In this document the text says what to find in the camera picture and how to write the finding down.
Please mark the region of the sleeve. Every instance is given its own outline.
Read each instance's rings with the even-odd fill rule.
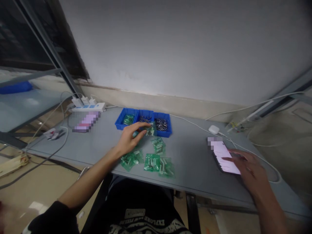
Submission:
[[[55,201],[43,214],[34,218],[23,233],[79,234],[76,215],[63,203]]]

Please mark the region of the person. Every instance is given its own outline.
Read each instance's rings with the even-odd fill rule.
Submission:
[[[124,128],[118,144],[77,180],[49,209],[36,217],[23,233],[79,233],[77,209],[90,199],[118,159],[132,151],[146,134],[133,133],[148,123],[135,123]],[[270,187],[265,169],[251,153],[231,149],[240,155],[225,158],[235,163],[242,180],[254,198],[262,233],[287,233],[284,213]],[[96,212],[82,233],[190,233],[175,210],[173,201],[159,186],[124,179],[110,186],[101,198]]]

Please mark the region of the wrist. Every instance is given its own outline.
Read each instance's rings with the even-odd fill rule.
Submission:
[[[107,153],[111,158],[119,159],[122,156],[121,150],[119,150],[116,146],[111,148],[111,150]]]
[[[258,195],[254,195],[254,201],[258,209],[270,210],[279,206],[278,201],[272,190]]]

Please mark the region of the black t-shirt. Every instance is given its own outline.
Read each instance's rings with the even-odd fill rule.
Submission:
[[[56,201],[26,228],[37,233],[79,233],[76,216]],[[190,233],[164,191],[154,185],[125,179],[116,184],[107,200],[82,233]]]

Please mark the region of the electrical cord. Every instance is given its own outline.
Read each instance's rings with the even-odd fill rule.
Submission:
[[[39,164],[38,162],[34,162],[31,158],[29,159],[32,163],[34,163],[34,164]],[[41,164],[41,165],[45,165],[45,166],[61,166],[61,167],[64,167],[64,168],[66,168],[66,169],[69,169],[69,170],[71,170],[71,171],[73,171],[73,172],[77,172],[78,174],[80,174],[82,171],[81,170],[79,170],[78,168],[76,168],[76,167],[73,167],[73,166],[71,166],[71,165],[69,165],[69,164],[67,164],[67,163],[64,163],[64,162],[61,162],[61,161],[57,161],[57,160],[53,160],[53,159],[49,159],[48,160],[49,162],[51,162],[51,163],[54,163],[54,164]]]
[[[212,135],[214,135],[214,136],[217,136],[217,137],[220,137],[220,136],[218,136],[218,135],[216,135],[216,134],[213,134],[213,133],[211,133],[211,132],[209,132],[209,131],[207,131],[207,130],[205,130],[205,129],[203,129],[202,127],[200,127],[200,126],[198,126],[197,124],[195,124],[195,123],[192,123],[191,121],[188,121],[187,119],[185,119],[185,118],[182,118],[182,117],[179,117],[179,116],[175,116],[175,115],[171,115],[171,116],[174,116],[174,117],[177,117],[177,118],[180,118],[180,119],[183,119],[183,120],[185,120],[185,121],[187,121],[187,122],[189,122],[189,123],[191,123],[191,124],[193,124],[193,125],[195,125],[195,126],[197,126],[197,127],[199,127],[201,130],[204,130],[205,132],[208,132],[208,133],[210,133],[210,134],[212,134]],[[261,158],[260,156],[258,156],[257,154],[255,154],[254,152],[252,152],[252,151],[250,151],[250,150],[248,150],[248,149],[246,149],[246,148],[244,148],[244,147],[242,147],[242,146],[240,146],[239,144],[236,144],[235,142],[233,142],[231,139],[227,139],[228,141],[230,141],[233,145],[234,145],[234,147],[237,149],[237,147],[236,146],[238,146],[238,147],[241,147],[242,149],[244,149],[244,150],[246,150],[246,151],[248,151],[248,152],[250,152],[250,153],[252,153],[252,154],[254,154],[254,155],[256,155],[258,158],[260,158],[262,161],[264,161],[265,163],[267,163],[276,173],[277,173],[277,175],[278,175],[278,180],[277,181],[271,181],[271,180],[269,180],[269,182],[271,182],[271,183],[274,183],[274,184],[278,184],[278,183],[280,183],[281,182],[281,180],[282,180],[282,176],[281,176],[281,174],[280,174],[280,172],[272,165],[272,164],[270,164],[267,160],[265,160],[265,159],[263,159],[263,158]]]
[[[100,99],[99,97],[97,97],[97,96],[91,94],[90,97],[92,97],[92,96],[93,96],[93,97],[96,97],[96,98],[98,98],[98,99]],[[117,106],[117,105],[114,105],[114,104],[111,104],[111,105],[113,105],[113,106],[107,106],[106,109],[115,108],[115,107],[122,107],[122,108],[125,108],[125,107],[123,107],[123,106]]]
[[[7,188],[9,187],[10,185],[14,184],[15,182],[17,182],[18,180],[20,180],[22,177],[24,177],[26,174],[30,173],[31,171],[33,171],[34,169],[36,169],[37,167],[41,166],[43,163],[45,163],[46,161],[48,161],[53,155],[55,155],[57,152],[59,152],[63,146],[65,145],[66,141],[67,141],[67,137],[68,137],[68,128],[66,127],[61,127],[61,128],[65,128],[67,129],[67,134],[66,134],[66,137],[65,137],[65,140],[64,140],[64,143],[62,144],[62,146],[57,150],[55,151],[53,154],[51,154],[49,157],[47,157],[45,160],[43,160],[41,163],[37,164],[36,166],[34,166],[33,168],[29,169],[28,171],[24,172],[23,174],[21,174],[19,177],[17,177],[16,179],[14,179],[13,181],[11,181],[10,183],[7,183],[5,185],[1,185],[0,186],[0,190],[1,189],[4,189],[4,188]]]
[[[256,155],[256,156],[257,156],[258,158],[260,158],[262,161],[264,161],[265,163],[267,163],[272,169],[274,169],[274,171],[277,173],[278,180],[277,180],[277,181],[271,181],[271,180],[269,180],[269,182],[271,182],[271,183],[273,183],[273,184],[278,184],[278,183],[280,183],[280,182],[282,181],[282,175],[280,174],[280,172],[279,172],[271,163],[269,163],[267,160],[261,158],[260,156],[258,156],[258,155],[255,154],[254,152],[252,152],[252,151],[250,151],[250,150],[248,150],[248,149],[246,149],[246,148],[240,146],[239,144],[236,144],[236,143],[233,142],[232,140],[230,140],[230,139],[227,139],[227,140],[228,140],[228,141],[231,141],[231,142],[233,143],[234,146],[237,145],[237,146],[241,147],[242,149],[244,149],[244,150],[246,150],[246,151],[248,151],[248,152],[250,152],[250,153]]]
[[[281,110],[278,110],[278,111],[275,111],[273,112],[272,114],[275,114],[275,113],[278,113],[278,112],[282,112],[282,111],[285,111],[285,110],[288,110],[289,108],[293,107],[294,105],[296,105],[298,102],[300,102],[299,100],[296,100],[293,104],[291,104],[290,106],[286,107],[286,108],[283,108]]]
[[[227,114],[227,113],[231,113],[231,112],[246,110],[246,109],[249,109],[249,108],[251,108],[251,107],[258,106],[258,105],[267,103],[267,102],[269,102],[269,101],[272,101],[272,100],[275,100],[275,99],[278,99],[278,98],[286,97],[286,96],[293,95],[293,94],[301,94],[301,93],[305,93],[305,92],[293,92],[293,93],[284,94],[284,95],[281,95],[281,96],[278,96],[278,97],[274,97],[274,98],[268,99],[268,100],[266,100],[266,101],[260,102],[260,103],[258,103],[258,104],[252,105],[252,106],[244,107],[244,108],[237,109],[237,110],[234,110],[234,111],[231,110],[231,111],[226,111],[226,112],[222,112],[222,113],[219,113],[219,114],[215,114],[215,115],[210,116],[209,118],[207,118],[207,119],[205,119],[205,120],[209,120],[209,119],[211,119],[211,118],[213,118],[213,117],[215,117],[215,116],[221,115],[221,114]]]
[[[250,134],[252,132],[253,128],[249,131],[249,133],[247,134],[247,139],[249,139],[250,137]],[[299,140],[299,139],[302,139],[302,138],[306,138],[306,137],[312,137],[312,133],[302,133],[300,134],[298,137],[295,137],[293,139],[290,139],[290,140],[286,140],[284,141],[283,143],[280,143],[280,144],[276,144],[276,145],[259,145],[259,144],[256,144],[256,143],[253,143],[251,140],[250,142],[253,144],[253,145],[256,145],[256,146],[260,146],[260,147],[277,147],[277,146],[282,146],[282,145],[285,145],[287,143],[290,143],[290,142],[293,142],[295,140]]]
[[[35,138],[35,136],[37,135],[37,133],[39,132],[39,130],[44,126],[44,124],[48,121],[48,119],[52,116],[52,114],[53,114],[60,106],[62,106],[63,102],[66,101],[66,100],[67,100],[67,98],[65,98],[64,100],[62,100],[62,101],[60,102],[60,104],[50,113],[50,115],[49,115],[49,116],[47,117],[47,119],[42,123],[42,125],[37,129],[37,131],[35,132],[35,134],[34,134],[33,137],[30,139],[29,142],[31,142],[31,141]],[[62,107],[62,112],[63,112],[63,121],[64,121],[65,113],[64,113],[63,107]],[[14,179],[13,181],[11,181],[11,182],[9,182],[9,183],[7,183],[7,184],[5,184],[5,185],[1,185],[1,186],[0,186],[0,190],[1,190],[1,189],[4,189],[4,188],[6,188],[6,187],[9,187],[10,185],[12,185],[12,184],[14,184],[15,182],[17,182],[18,180],[20,180],[22,177],[24,177],[24,176],[25,176],[26,174],[28,174],[29,172],[31,172],[31,171],[33,171],[34,169],[36,169],[37,167],[41,166],[42,164],[44,164],[46,161],[48,161],[53,155],[55,155],[58,151],[60,151],[60,150],[63,148],[63,146],[65,145],[65,143],[66,143],[66,141],[67,141],[67,137],[68,137],[69,130],[68,130],[67,127],[61,126],[61,128],[67,129],[67,134],[66,134],[66,137],[65,137],[65,140],[64,140],[64,143],[62,144],[62,146],[61,146],[57,151],[55,151],[53,154],[51,154],[49,157],[47,157],[45,160],[43,160],[41,163],[37,164],[36,166],[34,166],[33,168],[29,169],[28,171],[24,172],[23,174],[21,174],[19,177],[17,177],[17,178]],[[27,155],[27,151],[29,150],[29,149],[28,149],[28,145],[29,145],[29,144],[27,144],[27,146],[25,147],[25,155],[26,155],[26,157],[28,157],[28,155]]]

